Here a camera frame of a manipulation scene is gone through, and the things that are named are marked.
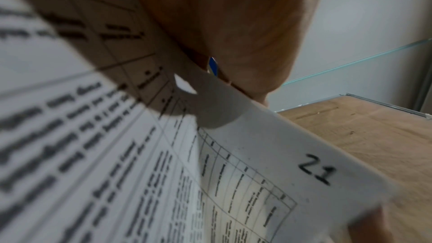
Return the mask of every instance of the handwritten number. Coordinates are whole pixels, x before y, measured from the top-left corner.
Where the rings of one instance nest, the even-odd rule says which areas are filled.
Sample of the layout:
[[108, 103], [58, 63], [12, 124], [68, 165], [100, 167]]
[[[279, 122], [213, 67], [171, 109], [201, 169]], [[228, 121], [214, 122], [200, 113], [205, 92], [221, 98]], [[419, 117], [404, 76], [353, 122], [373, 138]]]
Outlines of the handwritten number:
[[[302, 164], [299, 164], [298, 167], [305, 173], [307, 173], [308, 175], [312, 175], [312, 172], [309, 171], [308, 169], [306, 169], [306, 167], [308, 166], [312, 166], [312, 165], [317, 165], [320, 162], [320, 158], [315, 156], [315, 155], [311, 155], [311, 154], [306, 154], [306, 156], [308, 158], [313, 159], [310, 162], [305, 162]], [[322, 183], [324, 183], [327, 186], [330, 186], [330, 182], [327, 180], [332, 174], [334, 174], [336, 172], [336, 168], [334, 168], [333, 166], [323, 166], [323, 170], [324, 173], [322, 175], [314, 175], [314, 177], [321, 181]]]
[[309, 171], [309, 170], [307, 170], [306, 167], [318, 164], [320, 162], [320, 159], [317, 156], [314, 156], [314, 155], [311, 155], [311, 154], [306, 154], [306, 157], [312, 158], [314, 160], [311, 161], [311, 162], [306, 162], [306, 163], [299, 164], [298, 167], [300, 169], [302, 169], [306, 174], [312, 175], [312, 172]]

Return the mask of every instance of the paper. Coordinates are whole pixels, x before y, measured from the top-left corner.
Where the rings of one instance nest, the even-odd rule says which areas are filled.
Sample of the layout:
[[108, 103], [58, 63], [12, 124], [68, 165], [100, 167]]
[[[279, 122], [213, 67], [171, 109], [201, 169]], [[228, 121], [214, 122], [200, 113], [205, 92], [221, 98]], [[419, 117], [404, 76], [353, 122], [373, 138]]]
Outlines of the paper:
[[136, 0], [0, 0], [0, 242], [317, 242], [395, 191]]

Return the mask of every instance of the teal line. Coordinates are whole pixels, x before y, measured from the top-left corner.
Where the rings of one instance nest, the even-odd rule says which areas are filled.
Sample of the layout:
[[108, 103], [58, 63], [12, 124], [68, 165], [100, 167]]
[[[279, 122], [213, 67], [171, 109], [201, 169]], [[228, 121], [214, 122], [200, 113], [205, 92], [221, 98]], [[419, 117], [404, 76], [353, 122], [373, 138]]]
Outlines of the teal line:
[[421, 45], [421, 44], [424, 44], [424, 43], [427, 43], [427, 42], [430, 42], [430, 41], [432, 41], [432, 38], [428, 38], [428, 39], [420, 40], [420, 41], [417, 41], [417, 42], [413, 42], [411, 44], [408, 44], [408, 45], [405, 45], [405, 46], [402, 46], [402, 47], [399, 47], [399, 48], [396, 48], [396, 49], [391, 49], [391, 50], [388, 50], [388, 51], [384, 51], [382, 53], [379, 53], [379, 54], [376, 54], [376, 55], [372, 55], [372, 56], [369, 56], [369, 57], [366, 57], [366, 58], [363, 58], [363, 59], [360, 59], [360, 60], [357, 60], [357, 61], [345, 64], [345, 65], [341, 65], [341, 66], [338, 66], [338, 67], [335, 67], [335, 68], [330, 68], [330, 69], [327, 69], [327, 70], [324, 70], [324, 71], [321, 71], [321, 72], [317, 72], [317, 73], [314, 73], [314, 74], [310, 74], [308, 76], [304, 76], [304, 77], [301, 77], [301, 78], [298, 78], [298, 79], [294, 79], [294, 80], [285, 82], [285, 83], [282, 84], [282, 86], [286, 86], [288, 84], [292, 84], [292, 83], [295, 83], [295, 82], [298, 82], [298, 81], [301, 81], [301, 80], [304, 80], [304, 79], [307, 79], [307, 78], [311, 78], [311, 77], [318, 76], [318, 75], [321, 75], [321, 74], [324, 74], [324, 73], [327, 73], [327, 72], [331, 72], [333, 70], [337, 70], [337, 69], [340, 69], [340, 68], [343, 68], [343, 67], [348, 67], [350, 65], [354, 65], [354, 64], [357, 64], [357, 63], [360, 63], [360, 62], [363, 62], [363, 61], [367, 61], [367, 60], [370, 60], [370, 59], [373, 59], [373, 58], [376, 58], [376, 57], [379, 57], [379, 56], [383, 56], [385, 54], [389, 54], [389, 53], [392, 53], [392, 52], [395, 52], [395, 51], [404, 50], [404, 49], [407, 49], [407, 48], [418, 46], [418, 45]]

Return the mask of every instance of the sheet of paper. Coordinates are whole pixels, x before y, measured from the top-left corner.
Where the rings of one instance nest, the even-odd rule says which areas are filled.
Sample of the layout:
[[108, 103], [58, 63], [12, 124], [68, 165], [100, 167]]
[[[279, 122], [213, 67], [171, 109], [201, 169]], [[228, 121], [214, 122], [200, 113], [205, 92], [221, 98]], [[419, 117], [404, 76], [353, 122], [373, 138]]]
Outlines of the sheet of paper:
[[136, 0], [0, 0], [0, 242], [309, 243], [395, 191]]

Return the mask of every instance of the finger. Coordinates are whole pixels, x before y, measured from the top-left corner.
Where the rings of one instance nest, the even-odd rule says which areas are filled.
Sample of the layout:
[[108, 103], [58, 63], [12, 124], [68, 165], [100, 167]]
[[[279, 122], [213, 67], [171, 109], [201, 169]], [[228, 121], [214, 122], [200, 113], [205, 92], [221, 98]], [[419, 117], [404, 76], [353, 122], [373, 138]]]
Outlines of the finger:
[[393, 243], [384, 209], [373, 211], [365, 218], [348, 227], [352, 243]]

